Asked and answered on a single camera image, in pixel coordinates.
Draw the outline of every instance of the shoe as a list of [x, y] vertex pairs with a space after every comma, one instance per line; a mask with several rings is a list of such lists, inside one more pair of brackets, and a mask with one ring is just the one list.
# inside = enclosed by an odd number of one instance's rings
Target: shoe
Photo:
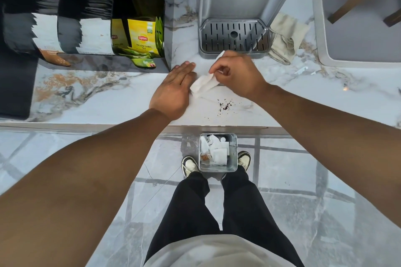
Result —
[[251, 164], [251, 155], [246, 151], [238, 153], [238, 166], [243, 166], [245, 172], [247, 172], [249, 165]]
[[183, 158], [181, 162], [181, 169], [183, 170], [184, 177], [187, 178], [189, 174], [192, 172], [200, 172], [198, 168], [198, 164], [195, 162], [195, 159], [191, 156], [186, 156]]

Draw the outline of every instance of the silver machine body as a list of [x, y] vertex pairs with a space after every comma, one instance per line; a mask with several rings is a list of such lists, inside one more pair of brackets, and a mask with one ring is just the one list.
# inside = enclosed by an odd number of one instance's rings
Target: silver machine body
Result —
[[199, 54], [213, 59], [223, 50], [265, 56], [268, 27], [286, 0], [197, 0]]

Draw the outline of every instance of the black pants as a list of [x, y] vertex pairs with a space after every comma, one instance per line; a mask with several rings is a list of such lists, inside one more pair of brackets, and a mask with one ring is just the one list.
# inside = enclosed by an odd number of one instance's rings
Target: black pants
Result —
[[224, 189], [223, 232], [204, 204], [207, 179], [199, 172], [180, 182], [150, 243], [145, 262], [164, 246], [205, 234], [235, 234], [303, 267], [294, 246], [280, 231], [262, 195], [243, 167], [227, 173]]

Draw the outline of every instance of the person's left arm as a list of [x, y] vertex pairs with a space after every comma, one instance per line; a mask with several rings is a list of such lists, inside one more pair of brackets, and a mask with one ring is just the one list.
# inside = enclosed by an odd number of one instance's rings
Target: person's left arm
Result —
[[45, 159], [0, 196], [1, 266], [85, 266], [150, 147], [189, 104], [193, 63], [176, 66], [137, 118]]

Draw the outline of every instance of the metal drip tray grate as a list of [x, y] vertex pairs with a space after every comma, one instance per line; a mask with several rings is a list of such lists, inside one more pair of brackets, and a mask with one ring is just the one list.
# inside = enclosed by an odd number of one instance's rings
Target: metal drip tray grate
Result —
[[199, 53], [204, 58], [223, 50], [247, 53], [259, 58], [269, 50], [269, 32], [258, 19], [207, 19], [199, 28]]

